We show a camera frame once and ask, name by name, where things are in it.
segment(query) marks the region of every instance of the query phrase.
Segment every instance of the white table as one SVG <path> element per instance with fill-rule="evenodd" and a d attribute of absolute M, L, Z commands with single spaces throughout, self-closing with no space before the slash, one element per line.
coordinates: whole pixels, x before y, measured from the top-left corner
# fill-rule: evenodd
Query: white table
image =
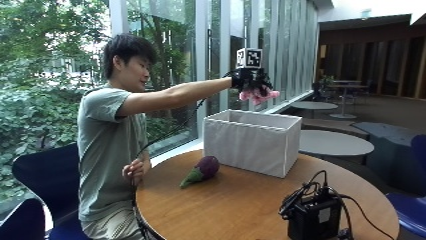
<path fill-rule="evenodd" d="M 357 118 L 356 115 L 352 115 L 352 114 L 348 114 L 345 113 L 345 106 L 346 106 L 346 95 L 348 95 L 348 88 L 368 88 L 368 86 L 364 86 L 364 85 L 352 85 L 352 84 L 348 84 L 348 85 L 330 85 L 328 86 L 329 88 L 344 88 L 344 96 L 342 96 L 342 112 L 341 113 L 337 113 L 337 114 L 330 114 L 332 117 L 336 117 L 336 118 Z"/>
<path fill-rule="evenodd" d="M 302 101 L 302 102 L 293 102 L 290 104 L 292 107 L 301 108 L 301 109 L 309 109 L 312 118 L 316 117 L 314 110 L 326 110 L 326 109 L 334 109 L 338 106 L 333 103 L 325 103 L 325 102 L 310 102 L 310 101 Z"/>
<path fill-rule="evenodd" d="M 356 83 L 356 84 L 360 84 L 361 81 L 358 80 L 334 80 L 333 83 Z"/>
<path fill-rule="evenodd" d="M 322 130 L 302 130 L 300 152 L 322 156 L 361 156 L 373 152 L 373 144 L 356 136 Z"/>

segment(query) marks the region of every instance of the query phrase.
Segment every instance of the man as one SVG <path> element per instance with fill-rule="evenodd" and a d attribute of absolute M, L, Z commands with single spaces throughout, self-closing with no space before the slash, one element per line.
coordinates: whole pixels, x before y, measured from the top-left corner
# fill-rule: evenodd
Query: man
<path fill-rule="evenodd" d="M 155 62 L 155 49 L 145 39 L 129 34 L 115 36 L 104 48 L 108 83 L 81 99 L 79 218 L 92 239 L 143 239 L 131 183 L 136 186 L 151 169 L 148 151 L 135 156 L 148 142 L 144 113 L 185 106 L 221 90 L 244 86 L 242 79 L 228 77 L 145 93 Z"/>

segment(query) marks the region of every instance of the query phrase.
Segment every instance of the purple eggplant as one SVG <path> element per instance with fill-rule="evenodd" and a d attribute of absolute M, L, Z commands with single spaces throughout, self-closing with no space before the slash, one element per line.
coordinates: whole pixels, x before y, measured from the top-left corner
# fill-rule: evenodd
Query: purple eggplant
<path fill-rule="evenodd" d="M 214 156 L 203 157 L 197 165 L 192 168 L 185 179 L 183 180 L 180 187 L 185 188 L 189 184 L 195 182 L 201 182 L 214 177 L 218 171 L 218 167 L 220 163 Z"/>

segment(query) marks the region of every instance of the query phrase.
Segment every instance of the white box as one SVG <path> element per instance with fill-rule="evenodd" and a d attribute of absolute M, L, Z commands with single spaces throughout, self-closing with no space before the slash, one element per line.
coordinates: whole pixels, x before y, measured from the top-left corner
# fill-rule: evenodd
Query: white box
<path fill-rule="evenodd" d="M 284 178 L 298 156 L 301 119 L 240 110 L 204 118 L 204 156 Z"/>

